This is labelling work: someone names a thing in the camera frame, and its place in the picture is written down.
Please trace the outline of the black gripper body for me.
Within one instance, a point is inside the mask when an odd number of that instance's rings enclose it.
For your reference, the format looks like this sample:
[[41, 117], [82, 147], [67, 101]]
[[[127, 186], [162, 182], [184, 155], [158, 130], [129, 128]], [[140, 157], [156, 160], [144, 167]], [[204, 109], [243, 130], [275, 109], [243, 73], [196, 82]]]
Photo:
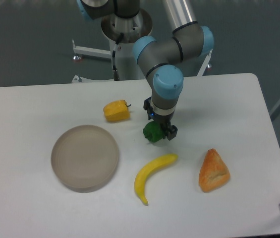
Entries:
[[152, 119], [163, 126], [168, 126], [170, 124], [174, 114], [174, 107], [170, 109], [161, 109], [153, 103], [151, 97], [144, 101], [143, 108], [148, 115], [148, 120]]

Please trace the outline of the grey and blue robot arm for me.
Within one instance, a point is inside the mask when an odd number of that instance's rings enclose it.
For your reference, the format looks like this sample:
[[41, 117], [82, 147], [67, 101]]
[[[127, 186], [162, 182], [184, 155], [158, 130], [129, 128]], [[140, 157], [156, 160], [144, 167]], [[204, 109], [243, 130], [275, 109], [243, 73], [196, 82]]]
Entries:
[[203, 65], [207, 66], [214, 48], [211, 30], [198, 24], [187, 0], [163, 1], [172, 30], [172, 37], [163, 41], [151, 36], [152, 19], [138, 0], [79, 0], [77, 5], [84, 19], [101, 19], [101, 29], [110, 49], [75, 45], [72, 47], [75, 58], [109, 59], [115, 81], [125, 79], [127, 73], [144, 76], [152, 94], [144, 101], [149, 122], [143, 134], [152, 143], [175, 138], [177, 128], [171, 119], [184, 82], [176, 65], [205, 56]]

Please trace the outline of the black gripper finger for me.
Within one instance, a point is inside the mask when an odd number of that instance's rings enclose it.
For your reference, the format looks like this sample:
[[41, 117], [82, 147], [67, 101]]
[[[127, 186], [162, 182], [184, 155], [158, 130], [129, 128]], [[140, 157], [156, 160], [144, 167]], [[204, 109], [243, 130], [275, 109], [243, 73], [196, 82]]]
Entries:
[[172, 140], [177, 135], [177, 127], [175, 125], [168, 124], [162, 124], [162, 131], [163, 131], [163, 139]]

